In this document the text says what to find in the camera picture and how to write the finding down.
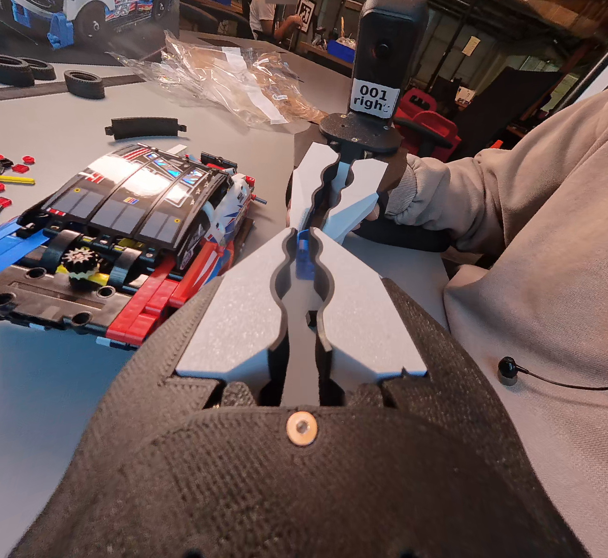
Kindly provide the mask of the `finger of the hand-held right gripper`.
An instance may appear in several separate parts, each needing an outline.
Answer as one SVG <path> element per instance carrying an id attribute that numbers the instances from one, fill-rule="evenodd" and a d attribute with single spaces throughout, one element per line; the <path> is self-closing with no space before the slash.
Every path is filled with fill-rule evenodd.
<path id="1" fill-rule="evenodd" d="M 352 180 L 340 190 L 335 205 L 325 216 L 322 227 L 325 235 L 342 244 L 346 235 L 374 210 L 377 190 L 388 166 L 378 159 L 356 160 L 350 165 L 347 175 Z"/>
<path id="2" fill-rule="evenodd" d="M 340 154 L 327 144 L 312 143 L 294 169 L 288 204 L 288 227 L 304 230 L 311 226 L 315 212 L 324 202 L 328 211 L 320 229 L 329 234 L 331 210 L 338 205 L 345 187 L 345 164 Z"/>

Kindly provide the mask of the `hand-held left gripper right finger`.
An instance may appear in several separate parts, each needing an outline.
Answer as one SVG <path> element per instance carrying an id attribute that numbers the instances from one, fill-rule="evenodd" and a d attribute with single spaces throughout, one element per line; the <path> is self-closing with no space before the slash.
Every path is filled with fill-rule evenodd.
<path id="1" fill-rule="evenodd" d="M 321 405 L 342 405 L 347 391 L 427 373 L 381 276 L 318 228 L 309 230 L 316 313 L 315 362 Z"/>

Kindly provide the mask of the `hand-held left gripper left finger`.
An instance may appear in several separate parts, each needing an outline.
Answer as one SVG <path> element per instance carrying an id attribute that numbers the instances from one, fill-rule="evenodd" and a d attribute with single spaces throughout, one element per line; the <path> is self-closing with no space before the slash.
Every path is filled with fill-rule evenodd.
<path id="1" fill-rule="evenodd" d="M 291 287 L 295 229 L 285 228 L 226 272 L 175 372 L 244 382 L 260 405 L 279 405 L 289 360 L 282 298 Z"/>

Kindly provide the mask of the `blue lego panel piece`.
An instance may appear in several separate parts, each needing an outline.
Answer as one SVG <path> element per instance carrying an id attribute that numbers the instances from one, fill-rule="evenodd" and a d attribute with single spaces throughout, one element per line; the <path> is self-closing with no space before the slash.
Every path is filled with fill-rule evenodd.
<path id="1" fill-rule="evenodd" d="M 315 264 L 309 251 L 309 229 L 298 232 L 297 250 L 295 254 L 295 276 L 298 280 L 313 281 Z"/>

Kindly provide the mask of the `lego race car model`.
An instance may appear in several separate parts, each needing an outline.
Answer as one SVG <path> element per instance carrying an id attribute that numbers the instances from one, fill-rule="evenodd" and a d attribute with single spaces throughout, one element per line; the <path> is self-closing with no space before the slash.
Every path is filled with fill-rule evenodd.
<path id="1" fill-rule="evenodd" d="M 228 271 L 265 204 L 237 164 L 175 147 L 110 152 L 1 226 L 1 320 L 137 349 Z"/>

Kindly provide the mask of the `pile of small lego pieces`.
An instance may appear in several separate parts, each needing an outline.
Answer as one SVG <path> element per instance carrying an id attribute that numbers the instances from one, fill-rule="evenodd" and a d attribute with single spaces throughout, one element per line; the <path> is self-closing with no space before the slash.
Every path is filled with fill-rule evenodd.
<path id="1" fill-rule="evenodd" d="M 1 155 L 1 211 L 12 205 L 12 200 L 5 193 L 8 185 L 32 187 L 36 184 L 34 178 L 27 175 L 34 163 L 35 159 L 30 156 L 23 157 L 21 163 L 14 163 Z"/>

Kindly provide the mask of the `person's right forearm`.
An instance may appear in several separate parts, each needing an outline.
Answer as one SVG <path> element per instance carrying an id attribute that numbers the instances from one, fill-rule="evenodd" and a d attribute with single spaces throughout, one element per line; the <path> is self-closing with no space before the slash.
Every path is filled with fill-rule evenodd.
<path id="1" fill-rule="evenodd" d="M 560 111 L 513 149 L 442 163 L 407 156 L 384 215 L 446 230 L 466 253 L 499 255 L 584 161 L 607 146 L 607 92 Z"/>

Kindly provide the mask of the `black curved lego panel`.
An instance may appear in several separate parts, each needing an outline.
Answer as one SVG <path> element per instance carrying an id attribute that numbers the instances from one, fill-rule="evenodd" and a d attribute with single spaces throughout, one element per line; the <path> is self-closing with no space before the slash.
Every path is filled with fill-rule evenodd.
<path id="1" fill-rule="evenodd" d="M 167 117 L 132 117 L 113 118 L 111 125 L 104 128 L 107 136 L 116 141 L 149 136 L 178 136 L 186 132 L 185 124 L 180 124 L 177 118 Z"/>

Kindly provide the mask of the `black lego tire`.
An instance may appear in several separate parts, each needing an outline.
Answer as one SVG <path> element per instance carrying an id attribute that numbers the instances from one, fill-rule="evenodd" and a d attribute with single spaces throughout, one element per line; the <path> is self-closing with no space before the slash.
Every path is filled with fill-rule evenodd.
<path id="1" fill-rule="evenodd" d="M 35 84 L 35 78 L 27 61 L 1 54 L 0 82 L 14 87 L 31 87 Z"/>
<path id="2" fill-rule="evenodd" d="M 81 70 L 66 70 L 65 85 L 69 93 L 79 98 L 103 99 L 105 86 L 103 79 Z"/>
<path id="3" fill-rule="evenodd" d="M 31 69 L 35 81 L 54 81 L 56 77 L 55 68 L 50 63 L 34 58 L 20 57 Z"/>

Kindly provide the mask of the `person's right hand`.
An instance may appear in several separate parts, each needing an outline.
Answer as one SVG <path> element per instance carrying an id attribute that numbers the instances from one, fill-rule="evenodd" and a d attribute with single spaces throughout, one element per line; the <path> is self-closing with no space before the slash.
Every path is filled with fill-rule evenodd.
<path id="1" fill-rule="evenodd" d="M 377 189 L 380 197 L 383 197 L 384 194 L 388 194 L 392 189 L 398 186 L 406 171 L 407 154 L 407 148 L 400 147 L 394 154 L 376 156 L 376 159 L 387 164 L 385 173 Z"/>

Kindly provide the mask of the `blue crate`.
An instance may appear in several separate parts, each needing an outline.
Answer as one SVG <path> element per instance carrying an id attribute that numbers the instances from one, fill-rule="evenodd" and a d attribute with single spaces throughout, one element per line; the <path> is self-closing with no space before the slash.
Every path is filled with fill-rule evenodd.
<path id="1" fill-rule="evenodd" d="M 329 40 L 326 45 L 326 51 L 334 58 L 342 60 L 346 63 L 353 64 L 355 57 L 355 49 L 339 43 L 337 40 Z"/>

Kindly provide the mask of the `red chair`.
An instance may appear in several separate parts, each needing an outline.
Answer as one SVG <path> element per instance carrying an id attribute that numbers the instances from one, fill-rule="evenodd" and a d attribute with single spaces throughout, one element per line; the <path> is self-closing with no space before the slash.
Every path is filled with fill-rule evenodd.
<path id="1" fill-rule="evenodd" d="M 437 113 L 437 102 L 413 88 L 403 95 L 393 117 L 402 136 L 400 147 L 418 157 L 447 162 L 461 143 L 457 125 Z"/>

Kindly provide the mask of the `small marker board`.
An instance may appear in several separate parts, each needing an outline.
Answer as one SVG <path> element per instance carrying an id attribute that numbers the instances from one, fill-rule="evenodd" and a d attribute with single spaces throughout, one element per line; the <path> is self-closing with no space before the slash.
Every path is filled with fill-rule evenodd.
<path id="1" fill-rule="evenodd" d="M 308 33 L 315 7 L 316 2 L 314 0 L 299 0 L 297 3 L 295 14 L 301 17 L 302 25 L 299 27 L 299 30 L 303 34 Z"/>

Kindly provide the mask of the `crumpled clear plastic bags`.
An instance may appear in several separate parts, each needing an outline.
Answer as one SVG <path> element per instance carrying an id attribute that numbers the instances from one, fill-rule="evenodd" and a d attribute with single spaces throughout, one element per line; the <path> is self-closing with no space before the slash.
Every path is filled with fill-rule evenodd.
<path id="1" fill-rule="evenodd" d="M 279 53 L 189 44 L 168 31 L 165 43 L 159 62 L 110 54 L 145 81 L 164 88 L 181 106 L 217 103 L 249 127 L 299 120 L 319 124 L 327 116 L 304 98 L 298 75 Z"/>

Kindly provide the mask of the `person's beige hoodie torso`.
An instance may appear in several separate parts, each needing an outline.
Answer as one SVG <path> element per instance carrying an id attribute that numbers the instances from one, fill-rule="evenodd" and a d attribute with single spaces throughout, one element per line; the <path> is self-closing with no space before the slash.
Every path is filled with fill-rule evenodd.
<path id="1" fill-rule="evenodd" d="M 490 270 L 461 268 L 444 302 L 551 501 L 591 556 L 607 557 L 607 392 L 497 380 L 510 356 L 565 384 L 607 385 L 605 220 L 544 206 Z"/>

